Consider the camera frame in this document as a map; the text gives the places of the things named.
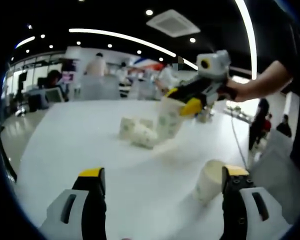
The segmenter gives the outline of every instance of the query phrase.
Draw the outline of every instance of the ceiling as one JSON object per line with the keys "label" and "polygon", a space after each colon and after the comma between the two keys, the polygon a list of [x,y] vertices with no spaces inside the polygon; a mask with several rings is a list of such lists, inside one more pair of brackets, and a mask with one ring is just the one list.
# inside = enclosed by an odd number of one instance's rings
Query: ceiling
{"label": "ceiling", "polygon": [[[14,34],[15,44],[35,36],[36,39],[13,51],[13,62],[29,55],[62,51],[67,46],[81,42],[82,47],[106,49],[135,55],[142,51],[142,57],[164,62],[174,62],[172,57],[129,40],[91,33],[70,33],[71,28],[105,30],[125,34],[156,44],[178,56],[196,61],[201,53],[226,49],[231,64],[242,69],[251,69],[250,47],[246,28],[235,0],[203,0],[199,3],[176,1],[97,1],[97,0],[40,0],[17,1],[13,10],[6,14],[11,19],[9,30]],[[246,1],[252,20],[258,72],[262,72],[277,55],[284,50],[294,54],[287,17],[271,0]],[[145,14],[153,10],[152,16]],[[174,9],[194,23],[200,33],[172,38],[146,25],[153,16]]]}

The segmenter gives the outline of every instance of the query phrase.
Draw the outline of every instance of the person in red shirt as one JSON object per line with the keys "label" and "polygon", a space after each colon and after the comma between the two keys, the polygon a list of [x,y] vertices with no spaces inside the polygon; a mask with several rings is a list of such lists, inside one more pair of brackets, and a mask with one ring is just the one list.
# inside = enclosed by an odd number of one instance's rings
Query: person in red shirt
{"label": "person in red shirt", "polygon": [[256,139],[256,144],[259,144],[260,143],[260,140],[268,133],[270,132],[270,129],[271,129],[271,118],[272,118],[272,114],[269,113],[267,118],[265,119],[264,121],[264,125],[263,125],[263,129],[260,133],[260,135],[257,137]]}

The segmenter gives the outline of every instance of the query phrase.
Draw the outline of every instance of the curved led light strip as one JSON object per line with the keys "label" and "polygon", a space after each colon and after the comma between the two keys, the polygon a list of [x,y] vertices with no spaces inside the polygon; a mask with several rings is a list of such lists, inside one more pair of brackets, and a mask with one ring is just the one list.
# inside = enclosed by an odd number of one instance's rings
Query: curved led light strip
{"label": "curved led light strip", "polygon": [[14,49],[16,49],[16,48],[18,48],[18,47],[20,47],[20,46],[22,46],[22,45],[24,45],[24,44],[27,44],[27,43],[29,43],[29,42],[35,40],[35,39],[36,39],[35,36],[31,36],[31,37],[29,37],[29,38],[27,38],[27,39],[25,39],[25,40],[19,42],[19,43],[15,46]]}
{"label": "curved led light strip", "polygon": [[[126,39],[126,40],[136,42],[138,44],[142,44],[142,45],[145,45],[147,47],[156,49],[160,52],[163,52],[165,54],[170,55],[173,58],[175,58],[177,56],[174,52],[169,51],[169,50],[167,50],[163,47],[160,47],[158,45],[155,45],[151,42],[148,42],[148,41],[145,41],[145,40],[133,37],[133,36],[128,36],[128,35],[124,35],[124,34],[121,34],[121,33],[117,33],[117,32],[96,30],[96,29],[85,29],[85,28],[71,28],[71,29],[69,29],[69,32],[70,33],[85,33],[85,34],[101,34],[101,35],[108,35],[108,36],[112,36],[112,37]],[[187,64],[188,66],[192,67],[195,70],[198,70],[198,67],[195,64],[191,63],[190,61],[188,61],[186,59],[183,59],[183,60],[184,60],[185,64]]]}
{"label": "curved led light strip", "polygon": [[241,13],[245,30],[248,35],[249,47],[250,47],[250,55],[251,55],[251,78],[255,80],[257,78],[257,46],[255,39],[255,32],[252,26],[252,21],[245,4],[244,0],[235,0],[236,5],[239,8]]}

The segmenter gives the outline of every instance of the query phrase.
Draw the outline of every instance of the office desk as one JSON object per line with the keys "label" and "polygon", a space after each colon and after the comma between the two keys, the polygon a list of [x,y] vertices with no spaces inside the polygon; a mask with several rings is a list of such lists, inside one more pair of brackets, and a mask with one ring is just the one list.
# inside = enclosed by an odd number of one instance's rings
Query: office desk
{"label": "office desk", "polygon": [[[155,120],[155,101],[56,103],[23,154],[17,191],[30,220],[40,226],[46,209],[79,172],[105,167],[106,232],[110,240],[217,239],[223,232],[222,195],[204,208],[191,195],[210,159],[243,166],[231,118],[184,122],[175,139],[153,150],[118,139],[123,116]],[[249,126],[233,120],[248,159]]]}

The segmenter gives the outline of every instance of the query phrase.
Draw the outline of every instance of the tipped over paper cup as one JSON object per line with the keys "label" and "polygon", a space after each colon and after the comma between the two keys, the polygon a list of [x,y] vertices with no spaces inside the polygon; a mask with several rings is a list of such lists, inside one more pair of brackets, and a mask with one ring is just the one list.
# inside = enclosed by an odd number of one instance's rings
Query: tipped over paper cup
{"label": "tipped over paper cup", "polygon": [[185,117],[180,116],[180,109],[186,104],[163,97],[160,102],[156,132],[160,141],[172,139],[180,130]]}
{"label": "tipped over paper cup", "polygon": [[222,168],[224,165],[225,163],[222,161],[210,160],[205,163],[200,172],[192,195],[204,206],[221,192]]}
{"label": "tipped over paper cup", "polygon": [[119,137],[124,140],[130,139],[135,124],[136,120],[134,118],[123,117],[120,122]]}
{"label": "tipped over paper cup", "polygon": [[145,118],[141,118],[141,119],[139,120],[139,122],[140,122],[142,125],[146,126],[148,129],[151,129],[151,130],[154,129],[154,121],[152,121],[152,120],[145,119]]}
{"label": "tipped over paper cup", "polygon": [[135,123],[130,139],[132,143],[149,149],[158,143],[157,133],[139,122]]}

